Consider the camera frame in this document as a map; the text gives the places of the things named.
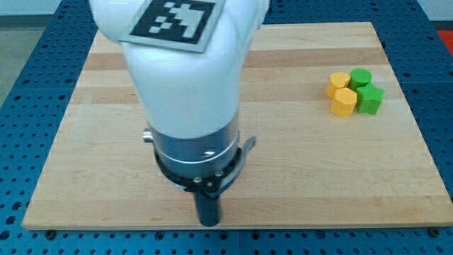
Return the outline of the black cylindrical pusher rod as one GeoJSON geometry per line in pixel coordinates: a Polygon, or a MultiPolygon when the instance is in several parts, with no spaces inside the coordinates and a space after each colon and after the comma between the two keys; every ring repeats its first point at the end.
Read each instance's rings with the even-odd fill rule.
{"type": "Polygon", "coordinates": [[[222,209],[219,196],[209,196],[203,192],[193,194],[198,220],[205,227],[214,227],[222,216],[222,209]]]}

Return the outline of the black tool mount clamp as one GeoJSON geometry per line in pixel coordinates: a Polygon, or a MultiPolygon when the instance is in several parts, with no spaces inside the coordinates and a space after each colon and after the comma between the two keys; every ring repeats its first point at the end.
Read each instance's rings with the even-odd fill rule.
{"type": "Polygon", "coordinates": [[[166,167],[157,152],[154,153],[156,163],[158,164],[161,173],[178,189],[191,192],[191,193],[204,193],[210,198],[220,196],[226,189],[228,189],[236,178],[241,173],[248,153],[256,145],[256,137],[248,138],[243,147],[237,148],[234,158],[222,170],[216,171],[213,175],[208,177],[182,177],[178,174],[171,172],[166,167]]]}

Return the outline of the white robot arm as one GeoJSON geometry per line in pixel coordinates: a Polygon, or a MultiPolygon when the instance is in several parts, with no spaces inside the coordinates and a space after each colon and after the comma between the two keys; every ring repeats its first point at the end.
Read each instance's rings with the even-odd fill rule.
{"type": "Polygon", "coordinates": [[[99,31],[122,47],[148,122],[144,139],[200,223],[221,219],[221,194],[256,139],[240,142],[239,82],[268,0],[90,0],[99,31]]]}

